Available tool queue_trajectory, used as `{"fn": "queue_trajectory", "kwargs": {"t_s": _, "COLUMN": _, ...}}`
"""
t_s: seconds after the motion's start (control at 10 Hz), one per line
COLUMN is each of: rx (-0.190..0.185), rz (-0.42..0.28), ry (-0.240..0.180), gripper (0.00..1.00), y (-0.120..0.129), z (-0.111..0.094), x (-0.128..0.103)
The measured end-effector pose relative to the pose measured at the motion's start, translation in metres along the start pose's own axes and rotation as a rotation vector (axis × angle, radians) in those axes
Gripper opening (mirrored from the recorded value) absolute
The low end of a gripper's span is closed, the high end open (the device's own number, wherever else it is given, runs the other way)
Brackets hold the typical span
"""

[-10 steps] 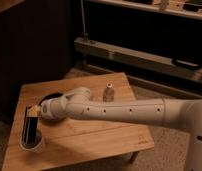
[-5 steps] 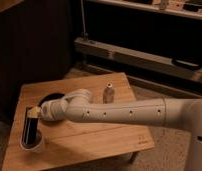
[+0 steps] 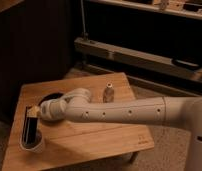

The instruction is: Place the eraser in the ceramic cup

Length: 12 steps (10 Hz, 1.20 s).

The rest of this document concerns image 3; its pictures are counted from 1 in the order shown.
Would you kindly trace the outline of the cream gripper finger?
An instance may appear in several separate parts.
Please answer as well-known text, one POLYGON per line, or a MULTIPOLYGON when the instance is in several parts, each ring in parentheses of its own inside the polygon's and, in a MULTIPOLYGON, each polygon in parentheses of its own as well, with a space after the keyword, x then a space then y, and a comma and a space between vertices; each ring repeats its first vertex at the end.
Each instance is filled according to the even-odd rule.
POLYGON ((32 106, 27 110, 27 116, 37 118, 40 115, 40 107, 32 106))

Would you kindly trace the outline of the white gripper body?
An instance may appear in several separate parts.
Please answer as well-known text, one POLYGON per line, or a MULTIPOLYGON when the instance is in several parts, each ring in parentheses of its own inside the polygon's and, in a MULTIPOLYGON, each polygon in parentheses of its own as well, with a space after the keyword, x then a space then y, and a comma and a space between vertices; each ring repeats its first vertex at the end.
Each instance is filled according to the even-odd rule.
POLYGON ((40 117, 45 121, 58 121, 65 118, 67 103, 64 100, 47 100, 40 105, 40 117))

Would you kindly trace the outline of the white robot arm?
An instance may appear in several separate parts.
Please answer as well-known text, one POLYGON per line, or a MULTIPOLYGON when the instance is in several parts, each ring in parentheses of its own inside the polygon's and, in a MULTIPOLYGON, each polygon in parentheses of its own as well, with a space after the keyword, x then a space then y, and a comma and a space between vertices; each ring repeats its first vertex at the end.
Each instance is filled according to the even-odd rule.
POLYGON ((156 97, 124 102, 92 103, 88 89, 77 88, 60 98, 28 109, 46 121, 163 125, 191 132, 185 171, 202 171, 202 97, 156 97))

